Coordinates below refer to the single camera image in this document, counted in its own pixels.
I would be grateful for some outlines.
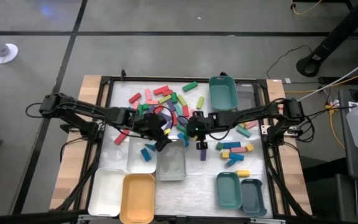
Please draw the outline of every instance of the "colorful block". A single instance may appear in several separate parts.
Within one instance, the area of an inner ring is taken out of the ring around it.
[[[154,109],[154,113],[155,113],[155,114],[159,114],[159,113],[161,113],[162,110],[164,110],[164,107],[161,106],[161,105],[158,105],[158,106],[156,107],[156,109]]]
[[[189,117],[189,107],[187,105],[183,107],[183,115]]]
[[[182,87],[183,91],[189,91],[192,88],[195,88],[196,86],[198,86],[197,82],[192,82],[190,84],[185,85],[184,87]]]
[[[241,142],[223,142],[224,149],[230,149],[232,147],[241,147]]]
[[[116,145],[120,145],[122,143],[122,141],[127,137],[127,135],[129,134],[129,130],[123,130],[122,131],[124,134],[120,134],[118,135],[118,137],[114,140],[114,143],[116,143]]]
[[[247,152],[245,147],[233,147],[233,148],[230,148],[230,151],[232,153]]]
[[[177,93],[173,92],[171,94],[171,99],[172,99],[172,103],[178,103]]]
[[[229,168],[230,166],[233,166],[235,163],[236,161],[234,159],[231,159],[226,163],[226,167]]]
[[[149,104],[149,105],[157,105],[158,100],[146,100],[146,103]]]
[[[135,102],[136,100],[138,100],[141,96],[142,96],[142,95],[141,95],[140,93],[136,93],[133,97],[131,97],[131,98],[129,99],[129,102],[130,102],[130,103],[133,103],[133,102]]]
[[[152,94],[149,89],[145,90],[146,100],[152,100]]]
[[[150,161],[150,160],[152,159],[151,156],[150,156],[150,154],[149,154],[149,152],[147,152],[147,149],[146,149],[146,148],[140,150],[140,152],[142,153],[142,156],[143,156],[143,158],[144,158],[144,160],[145,160],[146,162],[148,162],[148,161]]]
[[[222,149],[223,149],[223,144],[220,143],[220,142],[218,142],[217,145],[216,145],[216,147],[215,147],[215,149],[217,149],[217,150],[222,150]]]
[[[181,112],[180,106],[178,104],[175,104],[174,107],[175,107],[175,110],[178,113],[178,116],[183,116],[183,113]]]
[[[228,159],[229,158],[229,151],[223,151],[221,153],[222,159]]]
[[[198,98],[198,102],[197,102],[197,109],[201,109],[201,107],[203,106],[203,103],[204,103],[204,97],[200,96]]]
[[[139,106],[139,100],[135,101],[133,109],[137,110],[138,106]]]
[[[236,174],[239,177],[249,177],[250,176],[249,170],[236,170]]]
[[[149,148],[151,151],[155,152],[155,146],[154,144],[144,144],[147,148]]]
[[[201,161],[206,161],[206,149],[202,149],[200,151],[201,151],[200,160]]]
[[[163,86],[163,87],[161,87],[161,88],[158,88],[158,89],[154,90],[153,93],[154,93],[155,95],[158,95],[158,94],[162,93],[162,92],[165,91],[165,90],[169,90],[169,87],[168,87],[168,86]]]
[[[164,134],[165,134],[165,135],[168,135],[170,132],[171,132],[171,129],[168,128],[168,129],[166,129],[166,130],[164,131]]]
[[[160,102],[162,104],[162,103],[166,102],[167,100],[169,100],[170,98],[171,98],[171,95],[168,95],[168,96],[160,99],[158,102]]]
[[[168,96],[168,95],[171,95],[171,93],[173,93],[172,90],[165,90],[165,91],[162,92],[162,95],[163,96]]]
[[[186,105],[187,105],[185,99],[183,99],[183,97],[182,97],[181,95],[178,95],[178,100],[179,100],[179,102],[180,102],[180,104],[181,104],[182,106],[186,106]]]
[[[176,110],[175,107],[173,106],[172,99],[167,100],[167,105],[172,112]]]
[[[250,129],[250,128],[252,128],[252,127],[255,127],[255,126],[258,125],[258,124],[259,124],[258,121],[251,121],[251,122],[249,122],[249,123],[246,125],[245,129]]]
[[[250,152],[250,151],[253,151],[254,150],[254,146],[249,144],[248,146],[246,146],[246,151],[247,152]]]
[[[246,130],[240,126],[237,127],[236,131],[247,138],[251,137],[251,133],[248,130]]]
[[[229,158],[230,159],[234,159],[235,161],[243,161],[244,160],[244,156],[241,154],[236,154],[236,153],[229,153]]]

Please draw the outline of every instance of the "white tray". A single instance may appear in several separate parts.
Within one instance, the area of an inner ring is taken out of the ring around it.
[[[122,183],[125,172],[119,169],[99,168],[94,175],[90,215],[115,217],[121,211]]]

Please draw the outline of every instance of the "purple block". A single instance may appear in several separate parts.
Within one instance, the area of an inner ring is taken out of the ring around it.
[[[200,160],[201,160],[201,161],[206,161],[206,149],[202,149],[202,150],[201,150]]]
[[[172,125],[172,120],[168,121],[168,123],[167,123],[167,125],[166,125],[164,131],[167,130],[167,129],[169,129],[169,128],[171,128],[171,125]]]
[[[172,120],[171,116],[166,115],[165,113],[160,113],[160,115],[162,115],[166,121]]]
[[[167,100],[167,103],[168,103],[169,109],[170,109],[172,112],[174,112],[174,111],[175,111],[175,107],[174,107],[174,105],[173,105],[173,103],[172,103],[172,100],[171,100],[171,99]]]

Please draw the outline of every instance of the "teal tray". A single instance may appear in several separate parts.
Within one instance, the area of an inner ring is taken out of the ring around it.
[[[242,205],[240,179],[236,173],[222,172],[216,177],[218,203],[222,208],[237,209]]]
[[[236,83],[232,77],[223,75],[210,78],[209,94],[212,107],[216,110],[232,110],[239,104]]]

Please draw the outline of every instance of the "black stand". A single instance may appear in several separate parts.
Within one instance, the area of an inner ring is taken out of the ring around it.
[[[315,77],[321,64],[358,28],[358,5],[307,57],[296,63],[296,69],[306,77]]]

